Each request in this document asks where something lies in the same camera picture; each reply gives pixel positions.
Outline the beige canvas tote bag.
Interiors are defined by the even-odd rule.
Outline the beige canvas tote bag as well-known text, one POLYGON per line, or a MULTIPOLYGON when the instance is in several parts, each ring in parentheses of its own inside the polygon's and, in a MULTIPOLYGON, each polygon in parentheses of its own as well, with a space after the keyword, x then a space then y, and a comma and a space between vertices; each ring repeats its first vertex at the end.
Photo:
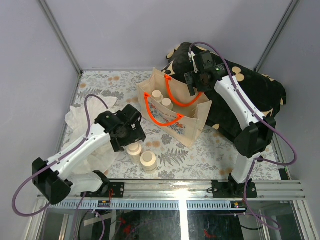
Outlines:
POLYGON ((190 148, 202 133, 212 101, 196 91, 190 96, 188 87, 171 76, 153 69, 148 80, 137 84, 142 116, 181 144, 190 148), (171 99, 173 110, 152 98, 152 92, 161 91, 163 98, 171 99))

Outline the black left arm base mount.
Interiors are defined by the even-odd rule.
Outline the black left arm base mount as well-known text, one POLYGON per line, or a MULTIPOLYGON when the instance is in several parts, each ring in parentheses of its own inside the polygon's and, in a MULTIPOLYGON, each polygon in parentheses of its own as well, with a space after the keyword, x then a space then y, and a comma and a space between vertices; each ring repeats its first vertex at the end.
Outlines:
POLYGON ((103 183, 102 187, 95 192, 88 191, 86 198, 123 198, 125 193, 125 183, 111 181, 108 184, 103 183))

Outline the cream bottle wooden cap front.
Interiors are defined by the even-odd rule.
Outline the cream bottle wooden cap front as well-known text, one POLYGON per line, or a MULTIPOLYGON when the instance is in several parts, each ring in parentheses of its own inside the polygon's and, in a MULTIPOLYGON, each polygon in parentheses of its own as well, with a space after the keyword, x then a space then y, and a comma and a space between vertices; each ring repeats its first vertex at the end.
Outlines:
POLYGON ((134 164, 141 163, 141 152, 142 152, 142 145, 138 142, 130 144, 126 149, 131 161, 134 164))

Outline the wide cream jar wooden lid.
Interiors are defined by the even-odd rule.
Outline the wide cream jar wooden lid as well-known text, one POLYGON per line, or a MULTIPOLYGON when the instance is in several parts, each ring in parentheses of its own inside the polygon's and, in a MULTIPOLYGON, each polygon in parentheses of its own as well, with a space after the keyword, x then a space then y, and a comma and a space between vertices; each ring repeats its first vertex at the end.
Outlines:
POLYGON ((157 158, 151 151, 146 151, 140 156, 140 163, 147 174, 152 174, 157 170, 157 158))

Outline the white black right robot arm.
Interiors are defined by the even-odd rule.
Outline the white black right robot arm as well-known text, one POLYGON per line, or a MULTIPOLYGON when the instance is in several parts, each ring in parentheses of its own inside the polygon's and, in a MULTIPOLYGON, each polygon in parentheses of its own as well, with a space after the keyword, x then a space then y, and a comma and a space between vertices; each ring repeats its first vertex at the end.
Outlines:
POLYGON ((214 90, 227 103, 235 115, 241 132, 234 140, 238 151, 233 171, 227 181, 212 181, 214 198, 256 198, 256 185, 251 179, 254 165, 271 143, 276 126, 273 117, 265 117, 245 94, 226 61, 216 64, 209 51, 188 53, 193 71, 184 75, 191 96, 195 90, 214 90))

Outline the cream bottle wooden cap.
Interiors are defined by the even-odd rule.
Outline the cream bottle wooden cap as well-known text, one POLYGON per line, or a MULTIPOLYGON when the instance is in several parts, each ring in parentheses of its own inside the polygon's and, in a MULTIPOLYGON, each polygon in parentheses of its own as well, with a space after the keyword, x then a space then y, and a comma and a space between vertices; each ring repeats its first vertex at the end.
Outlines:
POLYGON ((130 144, 126 149, 131 161, 134 164, 141 163, 141 152, 142 152, 142 145, 138 142, 130 144))
POLYGON ((160 90, 154 90, 151 94, 152 98, 157 101, 158 103, 162 103, 164 96, 160 90))

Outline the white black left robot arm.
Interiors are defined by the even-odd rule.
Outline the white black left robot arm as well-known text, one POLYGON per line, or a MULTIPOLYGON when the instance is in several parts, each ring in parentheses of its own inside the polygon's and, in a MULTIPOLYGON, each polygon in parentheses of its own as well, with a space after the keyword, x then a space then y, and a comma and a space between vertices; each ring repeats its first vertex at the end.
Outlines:
POLYGON ((105 111, 98 115, 87 134, 56 155, 32 163, 32 180, 51 205, 62 202, 70 195, 107 197, 110 180, 99 170, 75 174, 74 170, 98 148, 111 144, 113 152, 122 152, 128 145, 144 141, 141 127, 142 114, 128 104, 116 113, 105 111))

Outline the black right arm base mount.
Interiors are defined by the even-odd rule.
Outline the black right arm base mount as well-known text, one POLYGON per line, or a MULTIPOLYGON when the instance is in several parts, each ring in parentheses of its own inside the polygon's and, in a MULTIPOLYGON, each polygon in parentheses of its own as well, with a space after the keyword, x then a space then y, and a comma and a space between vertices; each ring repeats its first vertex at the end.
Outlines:
MULTIPOLYGON (((211 187, 214 198, 244 198, 245 183, 238 184, 234 180, 212 180, 211 187)), ((252 182, 252 179, 250 179, 247 183, 246 197, 249 199, 256 199, 258 197, 257 188, 255 183, 252 182)))

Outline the green bottle wooden cap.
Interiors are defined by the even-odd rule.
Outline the green bottle wooden cap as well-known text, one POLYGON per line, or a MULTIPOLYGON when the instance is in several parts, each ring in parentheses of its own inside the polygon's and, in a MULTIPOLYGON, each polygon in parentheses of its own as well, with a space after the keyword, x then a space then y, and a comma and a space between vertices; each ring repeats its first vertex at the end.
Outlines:
POLYGON ((174 107, 170 98, 164 98, 161 101, 161 105, 164 106, 165 108, 169 109, 170 111, 172 111, 173 107, 174 107))

